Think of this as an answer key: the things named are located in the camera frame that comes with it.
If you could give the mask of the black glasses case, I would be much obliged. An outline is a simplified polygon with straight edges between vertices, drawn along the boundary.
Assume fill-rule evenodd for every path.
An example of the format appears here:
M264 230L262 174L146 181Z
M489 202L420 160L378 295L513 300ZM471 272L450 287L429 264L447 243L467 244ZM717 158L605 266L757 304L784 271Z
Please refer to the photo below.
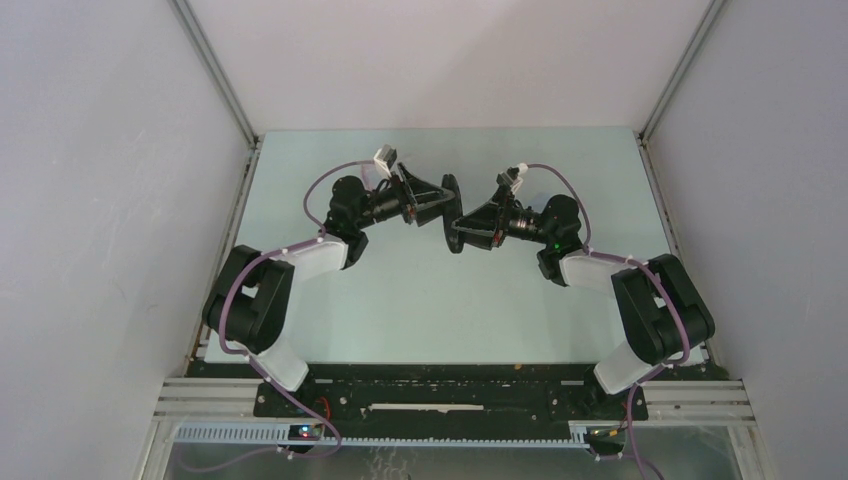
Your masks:
M459 183L454 175L445 174L442 177L441 187L453 194L452 199L443 205L442 220L444 238L450 252L460 254L464 248L463 233L453 227L453 222L463 215Z

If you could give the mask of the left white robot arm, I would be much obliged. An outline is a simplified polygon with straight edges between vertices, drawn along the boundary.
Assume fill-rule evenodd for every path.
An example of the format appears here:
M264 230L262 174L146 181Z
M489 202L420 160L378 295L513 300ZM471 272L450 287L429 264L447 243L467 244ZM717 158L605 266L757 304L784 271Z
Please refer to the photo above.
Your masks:
M292 416L304 416L316 403L309 372L284 334L296 286L353 266L368 245L366 228L400 217L423 226L437 218L452 221L462 211L456 177L440 184L420 179L403 164L384 171L369 190L357 176L337 179L325 220L315 237L263 253L233 247L202 310L204 323L218 336L220 349L253 366L279 387L277 402Z

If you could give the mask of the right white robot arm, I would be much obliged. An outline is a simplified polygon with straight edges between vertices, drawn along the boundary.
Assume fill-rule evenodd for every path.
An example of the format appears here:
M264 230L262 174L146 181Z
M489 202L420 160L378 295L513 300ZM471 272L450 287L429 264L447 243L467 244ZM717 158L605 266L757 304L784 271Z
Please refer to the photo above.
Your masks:
M639 262L593 250L579 239L579 213L570 196L554 195L535 211L501 186L469 213L446 208L445 235L454 250L464 245L491 250L508 238L539 243L537 262L545 279L615 300L625 339L589 371L581 392L585 411L606 418L620 407L621 392L658 368L687 360L714 335L715 324L678 257Z

